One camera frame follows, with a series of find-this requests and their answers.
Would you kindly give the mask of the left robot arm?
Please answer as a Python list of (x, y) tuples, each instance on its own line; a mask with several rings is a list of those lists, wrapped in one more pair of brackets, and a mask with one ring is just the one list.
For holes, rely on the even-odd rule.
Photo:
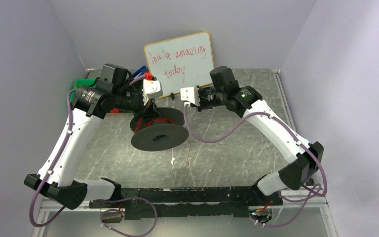
[(24, 184), (65, 208), (73, 210), (83, 201), (110, 199), (120, 185), (105, 178), (75, 180), (80, 158), (93, 133), (113, 109), (141, 113), (163, 94), (159, 80), (150, 73), (133, 77), (113, 64), (105, 64), (91, 85), (68, 93), (68, 118), (49, 158), (37, 173), (28, 174)]

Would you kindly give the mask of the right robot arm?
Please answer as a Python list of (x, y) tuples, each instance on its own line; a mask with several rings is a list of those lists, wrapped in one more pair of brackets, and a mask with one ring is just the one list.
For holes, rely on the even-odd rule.
[(182, 89), (186, 99), (199, 111), (217, 106), (225, 106), (236, 113), (241, 122), (247, 121), (257, 128), (278, 149), (286, 165), (260, 178), (255, 188), (260, 194), (269, 196), (283, 189), (298, 190), (317, 171), (322, 174), (323, 185), (312, 191), (314, 195), (326, 194), (327, 178), (321, 164), (324, 148), (321, 143), (310, 143), (271, 109), (271, 107), (251, 86), (241, 87), (233, 72), (227, 66), (220, 66), (210, 72), (213, 85)]

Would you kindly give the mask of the black perforated cable spool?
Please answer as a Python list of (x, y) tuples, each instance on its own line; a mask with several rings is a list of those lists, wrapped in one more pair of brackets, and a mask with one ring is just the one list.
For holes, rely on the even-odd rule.
[(157, 107), (158, 116), (130, 122), (134, 132), (131, 145), (142, 151), (164, 151), (184, 143), (189, 132), (184, 127), (184, 115), (180, 110)]

